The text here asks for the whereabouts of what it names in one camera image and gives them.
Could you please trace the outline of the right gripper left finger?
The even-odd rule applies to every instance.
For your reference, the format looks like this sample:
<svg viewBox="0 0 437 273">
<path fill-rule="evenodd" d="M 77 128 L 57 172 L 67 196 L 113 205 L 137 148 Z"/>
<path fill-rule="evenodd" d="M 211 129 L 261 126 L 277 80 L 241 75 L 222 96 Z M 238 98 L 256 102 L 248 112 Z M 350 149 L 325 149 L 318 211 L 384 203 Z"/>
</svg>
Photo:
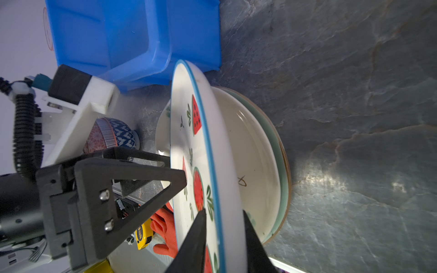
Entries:
<svg viewBox="0 0 437 273">
<path fill-rule="evenodd" d="M 203 209 L 197 214 L 176 258 L 165 273 L 203 273 L 206 237 L 207 214 Z"/>
</svg>

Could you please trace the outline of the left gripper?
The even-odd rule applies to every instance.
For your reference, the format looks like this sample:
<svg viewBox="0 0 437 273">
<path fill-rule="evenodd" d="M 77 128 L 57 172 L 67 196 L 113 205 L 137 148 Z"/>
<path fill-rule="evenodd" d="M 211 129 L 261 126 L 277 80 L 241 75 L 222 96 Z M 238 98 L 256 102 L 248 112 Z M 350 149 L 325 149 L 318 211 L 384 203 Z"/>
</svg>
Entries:
<svg viewBox="0 0 437 273">
<path fill-rule="evenodd" d="M 1 176 L 1 246 L 32 245 L 46 239 L 52 259 L 68 257 L 73 270 L 106 258 L 186 185 L 170 157 L 125 147 L 83 154 L 73 165 L 40 169 L 33 177 Z M 156 163 L 158 167 L 148 166 Z M 128 197 L 153 180 L 170 185 L 146 204 L 118 215 L 112 184 Z"/>
</svg>

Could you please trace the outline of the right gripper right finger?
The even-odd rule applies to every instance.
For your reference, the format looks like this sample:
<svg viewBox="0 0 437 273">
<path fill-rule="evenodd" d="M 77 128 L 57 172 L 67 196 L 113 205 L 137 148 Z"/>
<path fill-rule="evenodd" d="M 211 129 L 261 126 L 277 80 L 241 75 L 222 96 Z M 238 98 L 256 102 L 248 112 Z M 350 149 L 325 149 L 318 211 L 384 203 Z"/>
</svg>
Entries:
<svg viewBox="0 0 437 273">
<path fill-rule="evenodd" d="M 243 210 L 246 236 L 246 253 L 249 273 L 277 273 L 276 268 L 267 256 L 248 214 Z"/>
</svg>

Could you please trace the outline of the white watermelon pattern plate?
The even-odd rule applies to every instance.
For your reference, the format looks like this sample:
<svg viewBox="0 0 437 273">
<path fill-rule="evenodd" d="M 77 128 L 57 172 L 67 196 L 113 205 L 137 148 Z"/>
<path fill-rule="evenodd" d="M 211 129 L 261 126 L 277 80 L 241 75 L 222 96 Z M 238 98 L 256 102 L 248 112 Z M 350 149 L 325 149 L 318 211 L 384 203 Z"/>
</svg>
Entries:
<svg viewBox="0 0 437 273">
<path fill-rule="evenodd" d="M 245 273 L 244 213 L 230 140 L 212 87 L 189 61 L 175 66 L 170 109 L 171 167 L 187 177 L 186 188 L 173 199 L 177 243 L 183 244 L 205 211 L 207 271 Z"/>
</svg>

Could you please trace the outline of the cream floral plate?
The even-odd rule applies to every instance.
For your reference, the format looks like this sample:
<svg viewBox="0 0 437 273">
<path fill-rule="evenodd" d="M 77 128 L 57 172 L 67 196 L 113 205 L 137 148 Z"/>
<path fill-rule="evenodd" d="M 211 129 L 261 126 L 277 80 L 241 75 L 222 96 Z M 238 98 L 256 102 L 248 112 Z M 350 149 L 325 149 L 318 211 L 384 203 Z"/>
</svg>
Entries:
<svg viewBox="0 0 437 273">
<path fill-rule="evenodd" d="M 212 91 L 230 138 L 242 208 L 266 244 L 274 234 L 281 201 L 274 150 L 261 123 L 236 93 L 218 87 Z"/>
</svg>

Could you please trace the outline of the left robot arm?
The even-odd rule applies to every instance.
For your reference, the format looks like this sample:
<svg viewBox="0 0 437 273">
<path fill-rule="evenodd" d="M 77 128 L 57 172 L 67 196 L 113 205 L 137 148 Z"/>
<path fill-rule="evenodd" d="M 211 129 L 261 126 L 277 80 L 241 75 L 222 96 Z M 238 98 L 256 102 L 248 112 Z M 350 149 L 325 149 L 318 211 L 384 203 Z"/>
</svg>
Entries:
<svg viewBox="0 0 437 273">
<path fill-rule="evenodd" d="M 68 257 L 74 272 L 106 258 L 187 184 L 169 157 L 124 147 L 84 154 L 95 120 L 109 114 L 118 88 L 93 76 L 55 79 L 48 101 L 61 113 L 42 113 L 31 80 L 1 81 L 15 104 L 16 173 L 1 177 L 1 246 L 47 242 L 52 259 Z M 117 181 L 170 184 L 120 218 Z"/>
</svg>

